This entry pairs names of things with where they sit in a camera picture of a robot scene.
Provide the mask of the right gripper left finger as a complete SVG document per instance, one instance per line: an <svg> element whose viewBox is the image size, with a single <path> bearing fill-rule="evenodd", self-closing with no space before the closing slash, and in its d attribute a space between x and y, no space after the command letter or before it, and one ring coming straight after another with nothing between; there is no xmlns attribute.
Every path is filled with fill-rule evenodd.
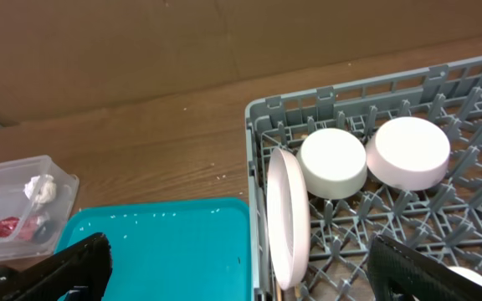
<svg viewBox="0 0 482 301"><path fill-rule="evenodd" d="M100 301L111 274L111 246L97 232L23 271L0 266L0 301Z"/></svg>

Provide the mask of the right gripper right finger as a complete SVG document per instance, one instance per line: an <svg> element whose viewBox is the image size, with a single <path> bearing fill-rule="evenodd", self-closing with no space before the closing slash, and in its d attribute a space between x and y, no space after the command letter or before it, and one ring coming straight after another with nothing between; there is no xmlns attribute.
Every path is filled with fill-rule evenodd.
<svg viewBox="0 0 482 301"><path fill-rule="evenodd" d="M482 301L482 285L382 234L372 237L367 278L377 300Z"/></svg>

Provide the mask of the red snack wrapper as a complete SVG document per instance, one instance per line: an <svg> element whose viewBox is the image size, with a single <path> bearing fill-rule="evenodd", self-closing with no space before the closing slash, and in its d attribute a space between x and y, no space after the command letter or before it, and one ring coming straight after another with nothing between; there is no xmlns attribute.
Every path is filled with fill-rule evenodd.
<svg viewBox="0 0 482 301"><path fill-rule="evenodd" d="M11 236L14 232L17 232L17 239L24 241L31 241L36 231L44 223L44 220L40 216L33 216L23 222L21 227L18 227L20 219L18 217L7 217L0 220L0 238Z"/></svg>

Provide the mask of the white tissue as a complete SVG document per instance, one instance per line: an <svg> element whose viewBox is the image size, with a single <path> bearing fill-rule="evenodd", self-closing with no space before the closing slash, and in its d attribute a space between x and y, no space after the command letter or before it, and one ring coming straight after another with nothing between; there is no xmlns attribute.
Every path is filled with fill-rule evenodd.
<svg viewBox="0 0 482 301"><path fill-rule="evenodd" d="M23 193L34 204L45 205L55 199L56 190L53 176L34 176L24 185Z"/></svg>

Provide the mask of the white plate with food scraps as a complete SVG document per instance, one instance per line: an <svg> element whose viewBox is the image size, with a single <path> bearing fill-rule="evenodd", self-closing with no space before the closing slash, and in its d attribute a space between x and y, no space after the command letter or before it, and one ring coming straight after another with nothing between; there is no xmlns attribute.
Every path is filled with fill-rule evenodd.
<svg viewBox="0 0 482 301"><path fill-rule="evenodd" d="M266 191L269 250L279 287L298 285L310 254L310 212L305 180L295 156L287 150L272 151Z"/></svg>

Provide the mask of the white bowl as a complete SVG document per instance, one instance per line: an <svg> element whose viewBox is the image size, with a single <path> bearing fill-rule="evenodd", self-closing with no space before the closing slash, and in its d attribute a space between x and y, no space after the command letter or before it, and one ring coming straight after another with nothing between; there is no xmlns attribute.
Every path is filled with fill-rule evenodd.
<svg viewBox="0 0 482 301"><path fill-rule="evenodd" d="M307 191L321 198L348 198L359 192L367 180L365 148L345 130L313 132L303 141L296 159Z"/></svg>

